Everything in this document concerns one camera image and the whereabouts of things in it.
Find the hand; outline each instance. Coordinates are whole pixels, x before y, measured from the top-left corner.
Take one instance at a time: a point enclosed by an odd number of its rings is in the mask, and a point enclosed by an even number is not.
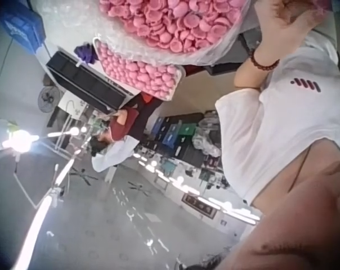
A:
[[[255,58],[262,65],[271,65],[293,53],[325,18],[324,10],[309,0],[258,0],[255,11],[262,32]]]

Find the wall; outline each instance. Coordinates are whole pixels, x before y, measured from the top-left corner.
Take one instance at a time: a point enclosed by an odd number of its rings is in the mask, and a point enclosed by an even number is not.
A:
[[[0,118],[41,134],[49,114],[38,108],[44,70],[35,56],[12,40],[0,24]]]

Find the red logo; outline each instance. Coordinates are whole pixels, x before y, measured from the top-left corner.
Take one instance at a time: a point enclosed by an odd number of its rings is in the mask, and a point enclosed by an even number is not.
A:
[[[290,83],[291,84],[296,83],[298,86],[301,86],[304,88],[310,88],[311,90],[316,90],[318,93],[321,92],[321,89],[319,85],[317,84],[317,82],[311,82],[309,80],[294,78],[294,80],[292,80]]]

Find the blue box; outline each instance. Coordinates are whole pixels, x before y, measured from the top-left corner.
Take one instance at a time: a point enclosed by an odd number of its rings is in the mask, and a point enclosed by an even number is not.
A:
[[[164,117],[158,117],[158,119],[156,120],[154,126],[153,126],[153,129],[151,130],[151,134],[152,135],[157,135],[158,132],[160,131],[160,128],[161,128],[161,125],[163,124],[164,122]]]
[[[163,144],[167,145],[171,148],[175,147],[175,141],[176,138],[178,136],[179,130],[181,128],[181,124],[172,124],[168,130],[168,132],[166,133],[164,140],[163,140]]]
[[[31,54],[35,54],[45,40],[41,17],[19,2],[11,1],[2,5],[0,22],[7,34]]]

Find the person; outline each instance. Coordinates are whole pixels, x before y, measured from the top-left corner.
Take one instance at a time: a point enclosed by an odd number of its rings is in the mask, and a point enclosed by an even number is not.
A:
[[[271,213],[302,182],[340,161],[340,71],[329,13],[258,0],[262,40],[216,102],[222,164],[248,205]]]
[[[243,242],[186,270],[340,270],[340,161],[299,184]]]
[[[108,129],[90,139],[93,169],[101,172],[131,156],[144,135],[147,120],[162,102],[145,93],[127,102],[110,120]]]

